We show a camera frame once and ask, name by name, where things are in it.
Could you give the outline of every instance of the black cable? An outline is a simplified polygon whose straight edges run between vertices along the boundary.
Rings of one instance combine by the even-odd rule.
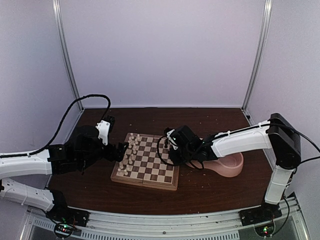
[[[20,154],[7,154],[7,155],[0,155],[0,159],[4,159],[4,158],[17,158],[17,157],[27,157],[27,156],[32,156],[32,155],[36,155],[40,152],[42,152],[43,150],[47,149],[49,147],[49,145],[55,140],[56,136],[58,135],[60,129],[61,129],[61,126],[66,118],[66,116],[68,115],[70,109],[72,108],[72,106],[81,101],[81,100],[84,100],[84,99],[87,99],[87,98],[104,98],[108,101],[108,106],[106,108],[106,110],[104,111],[101,119],[104,118],[104,116],[106,115],[106,113],[108,112],[110,106],[111,106],[111,101],[110,101],[110,98],[107,97],[106,95],[103,95],[103,94],[89,94],[89,95],[86,95],[86,96],[82,96],[80,98],[77,98],[75,99],[70,105],[69,107],[67,108],[67,110],[65,111],[59,125],[58,125],[58,128],[57,130],[55,131],[53,137],[50,139],[50,141],[45,145],[43,146],[42,148],[38,149],[38,150],[35,150],[35,151],[32,151],[30,153],[20,153]]]
[[[309,161],[316,160],[316,159],[320,159],[320,156],[315,156],[315,157],[308,158],[308,159],[302,161],[302,162],[300,163],[300,165],[303,164],[303,163],[305,163],[305,162],[309,162]]]
[[[280,230],[286,225],[286,223],[287,223],[287,221],[288,221],[288,218],[289,218],[289,216],[290,216],[290,206],[289,206],[289,203],[288,203],[285,195],[283,195],[283,199],[284,199],[284,201],[285,201],[285,203],[286,203],[286,205],[287,205],[287,207],[288,207],[288,214],[286,215],[286,218],[285,218],[282,226],[281,226],[275,233],[272,233],[272,237],[273,237],[274,235],[276,235],[277,233],[280,232]]]

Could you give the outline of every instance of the pink object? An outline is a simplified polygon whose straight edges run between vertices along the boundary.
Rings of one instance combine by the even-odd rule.
[[[201,164],[198,161],[192,161],[192,163],[196,167],[201,168]],[[203,165],[205,169],[213,170],[221,176],[233,178],[241,173],[244,166],[244,156],[241,152],[238,152],[221,157],[218,160],[204,161]]]

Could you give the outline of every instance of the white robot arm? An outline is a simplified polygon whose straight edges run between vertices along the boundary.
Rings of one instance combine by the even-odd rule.
[[[200,139],[187,126],[166,129],[171,143],[169,157],[174,165],[189,161],[214,161],[234,153],[273,149],[276,165],[266,189],[262,207],[277,212],[277,206],[301,163],[300,136],[278,113],[269,120],[235,131],[220,132]]]
[[[50,145],[36,154],[33,153],[37,151],[0,153],[0,198],[42,209],[60,221],[60,212],[68,208],[61,192],[30,187],[10,177],[84,171],[101,158],[121,161],[128,145],[119,143],[116,148],[108,142],[114,122],[108,116],[95,127],[78,127],[65,144]],[[69,210],[71,213],[63,214],[64,218],[75,214]]]

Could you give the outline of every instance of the chessboard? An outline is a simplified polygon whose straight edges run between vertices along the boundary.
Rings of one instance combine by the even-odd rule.
[[[157,142],[161,136],[128,133],[125,142],[129,143],[123,160],[116,162],[111,180],[117,183],[176,191],[178,188],[179,167],[163,163],[157,155]],[[164,161],[169,159],[170,144],[165,139],[159,143],[159,152]]]

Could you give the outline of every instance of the brown wooden table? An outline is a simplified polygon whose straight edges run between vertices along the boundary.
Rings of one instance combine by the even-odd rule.
[[[103,111],[86,109],[78,126],[96,125]],[[181,125],[188,125],[200,137],[249,125],[237,108],[112,108],[109,115],[116,119],[109,138],[112,144],[123,142],[127,133],[162,135],[165,128]],[[243,156],[243,170],[233,178],[181,166],[177,191],[112,182],[115,163],[106,160],[96,162],[84,175],[53,176],[49,189],[62,191],[72,207],[123,214],[194,214],[256,206],[272,170],[262,150]]]

